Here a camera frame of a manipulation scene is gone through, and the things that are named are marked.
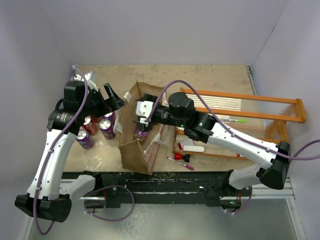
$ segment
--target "table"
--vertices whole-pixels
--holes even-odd
[[[110,83],[112,89],[122,97],[136,82],[145,82],[164,87],[169,82],[181,79],[197,90],[253,94],[251,83],[244,65],[81,65],[83,73],[96,73],[96,84],[104,98],[108,95],[103,84]],[[181,83],[167,90],[167,95],[178,92]],[[160,145],[154,166],[154,172],[189,171],[185,167],[171,162],[166,156],[172,156],[173,128],[168,131],[168,143]],[[123,172],[118,138],[107,140],[99,131],[93,136],[95,141],[91,149],[83,149],[75,142],[69,152],[65,172]],[[253,165],[246,159],[230,159],[212,156],[192,155],[190,165],[195,171],[228,171]]]

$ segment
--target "wall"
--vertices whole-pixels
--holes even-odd
[[[38,168],[48,115],[71,65],[37,0],[0,0],[0,233],[16,240],[25,214],[14,206]]]
[[[305,124],[288,126],[292,153],[320,139],[320,1],[290,0],[272,35],[253,65],[259,95],[301,98],[307,111]],[[301,156],[319,154],[312,146]],[[306,237],[319,239],[320,160],[294,161],[290,178]]]
[[[72,64],[252,65],[288,0],[40,0]]]

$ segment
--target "wooden table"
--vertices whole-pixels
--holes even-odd
[[[181,79],[190,83],[197,90],[229,92],[252,95],[252,87],[244,65],[83,65],[79,66],[83,73],[96,73],[96,84],[104,98],[108,95],[103,84],[110,83],[112,89],[122,97],[135,82],[146,82],[164,87],[169,82]],[[178,92],[182,84],[172,85],[167,95]],[[154,166],[155,172],[189,171],[185,167],[166,159],[172,156],[173,128],[167,133],[169,141],[160,145]],[[65,172],[123,172],[118,138],[107,140],[99,131],[93,136],[94,147],[83,149],[75,142],[68,155]],[[195,171],[227,171],[242,169],[253,165],[250,160],[228,159],[212,156],[192,155],[190,165]]]

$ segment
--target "marker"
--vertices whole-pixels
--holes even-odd
[[[172,161],[172,162],[176,162],[176,163],[178,163],[178,164],[180,164],[180,165],[185,166],[187,169],[190,169],[190,170],[194,170],[194,169],[195,169],[193,166],[190,166],[190,165],[185,164],[185,163],[183,163],[183,162],[177,161],[177,160],[175,160],[175,159],[173,159],[173,158],[171,158],[171,157],[169,157],[169,156],[167,156],[166,158],[169,159],[169,160]]]
[[[238,123],[246,123],[247,120],[245,119],[229,119],[229,118],[220,118],[223,122],[238,122]]]

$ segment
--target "red and black object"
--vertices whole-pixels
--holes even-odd
[[[174,154],[174,159],[175,159],[175,160],[181,160],[181,159],[183,159],[186,163],[189,163],[189,162],[190,162],[190,154],[186,154],[186,155],[183,156],[182,154],[176,152],[176,153]]]

